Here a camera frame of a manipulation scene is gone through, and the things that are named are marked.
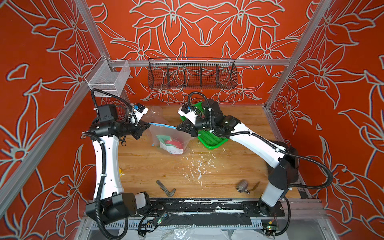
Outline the black oval pad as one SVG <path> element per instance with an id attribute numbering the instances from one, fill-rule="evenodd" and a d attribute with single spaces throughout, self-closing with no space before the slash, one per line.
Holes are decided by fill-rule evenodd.
<path id="1" fill-rule="evenodd" d="M 290 154 L 298 155 L 298 151 L 294 147 L 289 146 L 284 142 L 273 141 L 273 143 L 284 147 L 286 149 L 286 152 Z M 289 183 L 290 184 L 296 183 L 299 179 L 299 166 L 300 166 L 299 158 L 288 155 L 288 156 L 284 156 L 283 159 L 287 160 L 291 164 L 291 171 L 288 173 Z"/>

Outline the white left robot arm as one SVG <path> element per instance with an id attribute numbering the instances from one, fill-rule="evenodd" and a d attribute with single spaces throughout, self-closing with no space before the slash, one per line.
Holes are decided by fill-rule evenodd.
<path id="1" fill-rule="evenodd" d="M 121 101 L 126 106 L 126 115 L 119 118 L 113 104 L 98 105 L 96 93 Z M 94 220 L 100 232 L 108 240 L 121 240 L 129 229 L 129 217 L 150 206 L 146 192 L 126 193 L 122 186 L 118 148 L 126 144 L 126 136 L 138 140 L 151 125 L 142 120 L 148 108 L 132 105 L 125 99 L 100 89 L 92 89 L 91 97 L 97 117 L 83 136 L 92 140 L 96 156 L 96 187 L 93 202 L 86 205 L 86 215 Z"/>

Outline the green plastic perforated basket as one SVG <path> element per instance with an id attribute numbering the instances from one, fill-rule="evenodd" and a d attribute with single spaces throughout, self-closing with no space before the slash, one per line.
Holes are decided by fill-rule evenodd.
<path id="1" fill-rule="evenodd" d="M 199 141 L 209 150 L 214 150 L 229 141 L 227 138 L 220 138 L 208 131 L 199 131 Z"/>

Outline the clear zip-top bag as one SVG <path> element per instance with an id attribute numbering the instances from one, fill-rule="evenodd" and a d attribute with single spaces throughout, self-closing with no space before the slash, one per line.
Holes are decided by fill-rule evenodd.
<path id="1" fill-rule="evenodd" d="M 147 114 L 143 116 L 142 120 L 151 125 L 146 132 L 148 132 L 148 135 L 151 136 L 153 146 L 160 149 L 164 153 L 168 152 L 160 148 L 160 142 L 156 135 L 167 135 L 183 143 L 184 152 L 187 150 L 189 142 L 194 139 L 190 134 L 178 131 L 176 127 L 169 125 L 169 122 L 164 117 L 162 108 L 159 106 L 150 107 Z"/>

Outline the dragon fruit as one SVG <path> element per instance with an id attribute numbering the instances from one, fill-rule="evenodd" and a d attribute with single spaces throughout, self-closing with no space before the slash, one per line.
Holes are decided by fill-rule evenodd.
<path id="1" fill-rule="evenodd" d="M 160 148 L 172 155 L 181 155 L 184 152 L 183 143 L 167 135 L 156 135 Z"/>

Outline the clear acrylic wall bin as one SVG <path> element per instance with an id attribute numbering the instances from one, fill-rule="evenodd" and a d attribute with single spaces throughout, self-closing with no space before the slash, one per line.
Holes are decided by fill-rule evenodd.
<path id="1" fill-rule="evenodd" d="M 128 61 L 122 61 L 115 66 L 112 61 L 100 58 L 85 76 L 85 80 L 91 90 L 99 89 L 120 97 L 130 75 Z"/>

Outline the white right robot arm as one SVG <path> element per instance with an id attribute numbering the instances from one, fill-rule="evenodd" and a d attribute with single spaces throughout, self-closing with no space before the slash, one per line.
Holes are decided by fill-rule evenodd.
<path id="1" fill-rule="evenodd" d="M 187 102 L 179 109 L 183 118 L 176 129 L 196 138 L 206 132 L 218 138 L 232 140 L 263 159 L 272 169 L 268 184 L 258 200 L 258 211 L 262 216 L 269 216 L 279 200 L 286 196 L 291 188 L 326 189 L 333 182 L 332 171 L 310 157 L 298 155 L 294 148 L 282 142 L 270 141 L 251 130 L 239 118 L 227 111 L 222 111 L 220 104 L 207 98 L 201 92 L 192 92 Z M 326 181 L 320 185 L 299 184 L 300 160 L 317 165 L 326 174 Z"/>

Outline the grey L-shaped metal tool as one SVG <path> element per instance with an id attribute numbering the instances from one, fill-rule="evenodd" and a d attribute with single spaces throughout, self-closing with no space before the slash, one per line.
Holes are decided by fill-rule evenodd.
<path id="1" fill-rule="evenodd" d="M 171 191 L 169 191 L 166 186 L 160 181 L 160 180 L 157 180 L 156 183 L 158 184 L 158 186 L 163 190 L 163 192 L 169 197 L 173 197 L 175 192 L 176 192 L 176 189 L 173 189 Z"/>

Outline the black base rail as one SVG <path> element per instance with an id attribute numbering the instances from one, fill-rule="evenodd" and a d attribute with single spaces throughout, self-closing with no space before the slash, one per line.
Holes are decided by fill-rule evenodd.
<path id="1" fill-rule="evenodd" d="M 259 209 L 257 199 L 190 199 L 190 198 L 151 198 L 151 204 L 163 204 L 167 213 L 175 214 L 244 214 L 247 217 L 285 217 L 288 213 L 282 203 L 278 202 L 269 209 L 268 214 L 263 214 Z"/>

